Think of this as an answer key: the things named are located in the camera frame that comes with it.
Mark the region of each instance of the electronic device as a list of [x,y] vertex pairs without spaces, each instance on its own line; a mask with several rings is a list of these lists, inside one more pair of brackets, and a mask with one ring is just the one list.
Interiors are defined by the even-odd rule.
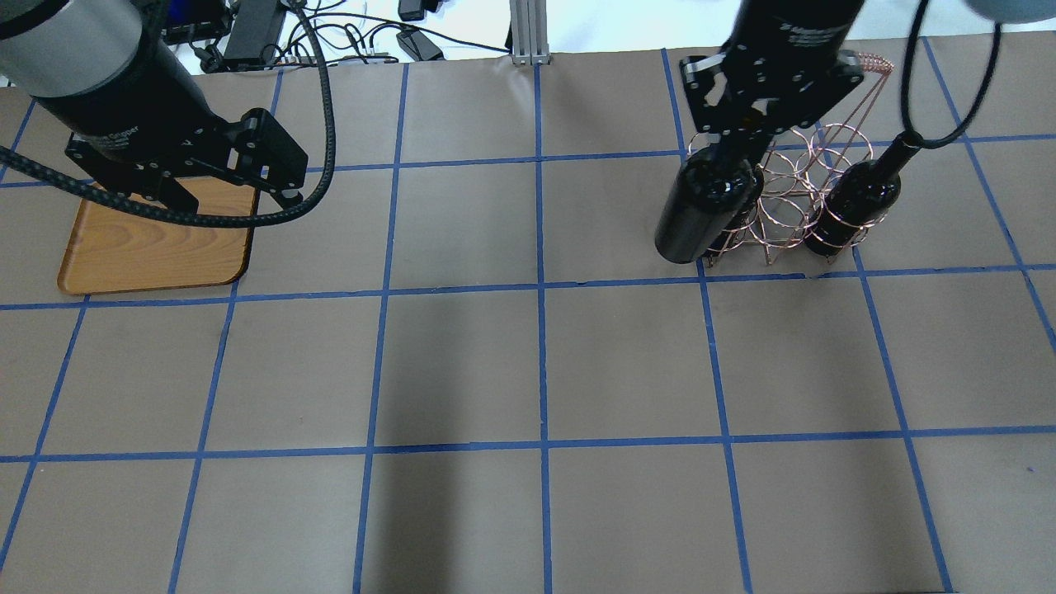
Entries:
[[224,67],[239,71],[270,63],[285,18],[286,8],[279,0],[241,0],[224,49]]
[[231,32],[231,11],[224,0],[172,0],[162,39],[176,45],[220,39]]

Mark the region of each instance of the metal bracket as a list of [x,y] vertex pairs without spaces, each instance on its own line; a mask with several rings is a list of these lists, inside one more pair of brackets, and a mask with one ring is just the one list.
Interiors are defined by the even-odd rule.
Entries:
[[550,63],[546,0],[510,0],[510,31],[515,66]]

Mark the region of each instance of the bottle neck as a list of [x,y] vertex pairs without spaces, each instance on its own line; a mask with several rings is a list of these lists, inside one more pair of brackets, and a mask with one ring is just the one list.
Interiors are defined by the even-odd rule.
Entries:
[[872,164],[872,174],[878,181],[889,182],[898,177],[906,163],[920,152],[923,138],[916,132],[902,132],[891,146]]
[[734,130],[721,136],[713,145],[709,157],[717,171],[732,175],[740,169],[744,160],[749,159],[752,149],[751,135],[744,131]]

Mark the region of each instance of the power adapter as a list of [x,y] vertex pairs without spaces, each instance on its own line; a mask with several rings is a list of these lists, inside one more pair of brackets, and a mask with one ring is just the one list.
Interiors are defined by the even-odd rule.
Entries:
[[444,52],[418,30],[400,31],[396,34],[396,42],[414,61],[428,62],[444,59]]
[[435,13],[439,4],[440,0],[399,0],[397,12],[404,22],[420,21],[426,18],[426,11]]

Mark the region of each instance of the robotic arm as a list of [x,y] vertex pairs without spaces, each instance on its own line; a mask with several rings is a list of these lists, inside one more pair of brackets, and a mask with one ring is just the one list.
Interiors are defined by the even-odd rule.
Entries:
[[[762,190],[756,166],[774,136],[813,126],[862,82],[857,58],[840,47],[863,3],[744,0],[721,53],[679,62],[697,131],[718,140],[678,172],[656,233],[664,258],[721,250]],[[713,106],[719,75],[725,87]]]
[[[73,130],[65,154],[110,191],[78,187],[83,184],[6,148],[0,147],[0,156],[83,198],[167,222],[259,226],[310,210],[328,177],[305,201],[300,192],[308,162],[304,150],[265,109],[251,109],[235,123],[214,114],[158,39],[162,19],[145,18],[164,15],[169,2],[147,4],[152,5],[144,13],[129,0],[15,0],[0,5],[0,72]],[[304,17],[300,4],[289,5]],[[318,45],[314,36],[309,41]],[[326,106],[324,66],[320,76]],[[333,162],[333,110],[324,112],[327,161]],[[232,153],[234,166],[229,167]],[[263,190],[283,210],[242,218],[196,215],[197,200],[176,180],[201,175]],[[132,193],[166,208],[130,201]]]

